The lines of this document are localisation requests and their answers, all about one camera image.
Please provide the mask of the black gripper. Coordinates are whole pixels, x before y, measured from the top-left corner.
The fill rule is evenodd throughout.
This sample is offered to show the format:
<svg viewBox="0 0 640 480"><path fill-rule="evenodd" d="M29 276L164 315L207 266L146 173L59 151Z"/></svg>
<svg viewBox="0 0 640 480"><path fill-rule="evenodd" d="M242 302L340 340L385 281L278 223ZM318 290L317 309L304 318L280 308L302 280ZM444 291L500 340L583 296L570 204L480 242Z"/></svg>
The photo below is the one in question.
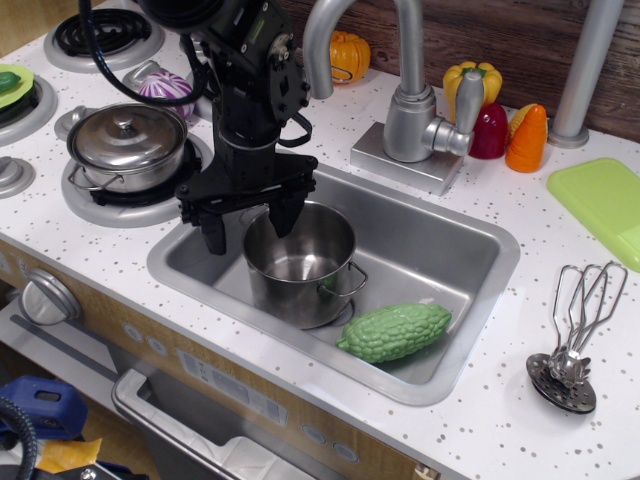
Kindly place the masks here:
<svg viewBox="0 0 640 480"><path fill-rule="evenodd" d="M276 149L278 137L251 142L227 129L214 129L214 158L180 184L175 196L182 221L200 226L213 255L226 253L223 215L258 204L269 205L278 238L291 233L307 195L315 189L315 157Z"/></svg>

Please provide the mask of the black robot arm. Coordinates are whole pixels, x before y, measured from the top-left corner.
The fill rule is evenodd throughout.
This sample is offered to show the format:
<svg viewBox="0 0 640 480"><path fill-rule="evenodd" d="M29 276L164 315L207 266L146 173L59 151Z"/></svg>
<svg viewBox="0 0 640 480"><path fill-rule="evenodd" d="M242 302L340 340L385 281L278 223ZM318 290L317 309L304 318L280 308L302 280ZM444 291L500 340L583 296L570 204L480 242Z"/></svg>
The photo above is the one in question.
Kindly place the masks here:
<svg viewBox="0 0 640 480"><path fill-rule="evenodd" d="M315 188L317 160L280 153L289 120L306 123L309 85L295 59L293 31L274 1L143 1L157 24L181 34L194 69L200 64L188 38L199 37L209 70L195 72L215 95L214 158L176 189L184 222L198 227L209 251L226 252L225 215L266 204L279 237L295 225Z"/></svg>

